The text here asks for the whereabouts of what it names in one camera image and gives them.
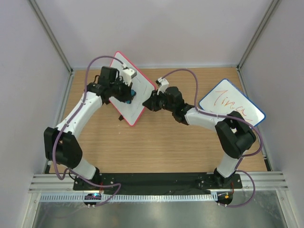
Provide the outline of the blue whiteboard eraser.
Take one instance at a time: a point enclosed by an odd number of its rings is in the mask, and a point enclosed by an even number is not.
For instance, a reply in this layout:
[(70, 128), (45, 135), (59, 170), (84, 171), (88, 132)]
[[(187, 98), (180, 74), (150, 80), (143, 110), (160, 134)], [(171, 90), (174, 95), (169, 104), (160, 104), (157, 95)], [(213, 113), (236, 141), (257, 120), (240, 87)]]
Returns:
[(133, 89), (131, 89), (130, 94), (128, 95), (127, 100), (125, 102), (127, 104), (131, 104), (135, 96), (136, 96), (136, 92)]

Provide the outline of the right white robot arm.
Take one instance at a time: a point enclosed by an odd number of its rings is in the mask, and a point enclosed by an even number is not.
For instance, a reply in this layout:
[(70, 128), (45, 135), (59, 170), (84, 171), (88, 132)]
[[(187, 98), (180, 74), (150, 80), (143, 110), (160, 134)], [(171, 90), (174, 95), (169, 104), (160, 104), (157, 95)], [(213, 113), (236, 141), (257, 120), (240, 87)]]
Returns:
[(179, 123), (200, 126), (217, 133), (224, 151), (221, 163), (213, 173), (214, 183), (219, 188), (225, 188), (231, 183), (243, 153), (256, 141), (255, 134), (244, 123), (240, 113), (233, 111), (226, 117), (202, 114), (195, 106), (184, 101), (175, 86), (168, 87), (165, 92), (153, 90), (150, 97), (143, 102), (143, 106), (154, 112), (167, 110)]

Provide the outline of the red framed whiteboard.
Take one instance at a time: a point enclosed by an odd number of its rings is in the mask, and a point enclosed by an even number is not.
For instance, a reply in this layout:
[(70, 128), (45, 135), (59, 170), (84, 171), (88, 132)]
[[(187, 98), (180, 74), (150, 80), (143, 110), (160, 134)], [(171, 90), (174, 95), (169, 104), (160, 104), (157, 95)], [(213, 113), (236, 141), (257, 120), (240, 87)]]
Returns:
[(120, 102), (114, 97), (109, 98), (109, 101), (123, 116), (124, 120), (130, 126), (133, 126), (143, 113), (143, 102), (150, 98), (152, 91), (155, 90), (155, 85), (122, 52), (117, 51), (114, 57), (121, 60), (128, 68), (136, 70), (137, 73), (137, 75), (132, 78), (133, 84), (131, 87), (131, 89), (136, 92), (136, 95), (130, 104)]

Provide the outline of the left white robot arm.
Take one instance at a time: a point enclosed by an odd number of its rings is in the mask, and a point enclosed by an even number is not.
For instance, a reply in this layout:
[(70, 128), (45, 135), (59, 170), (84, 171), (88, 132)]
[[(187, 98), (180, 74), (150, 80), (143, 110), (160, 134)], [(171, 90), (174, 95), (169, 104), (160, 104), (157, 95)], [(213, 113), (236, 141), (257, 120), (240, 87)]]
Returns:
[(100, 171), (83, 158), (77, 139), (95, 111), (109, 104), (111, 97), (127, 104), (132, 102), (136, 95), (132, 90), (132, 78), (136, 75), (136, 70), (127, 66), (122, 70), (102, 67), (97, 81), (85, 83), (83, 95), (72, 112), (55, 128), (48, 127), (44, 131), (46, 158), (53, 162), (55, 172), (58, 172), (57, 165), (64, 165), (83, 179), (90, 190), (100, 186)]

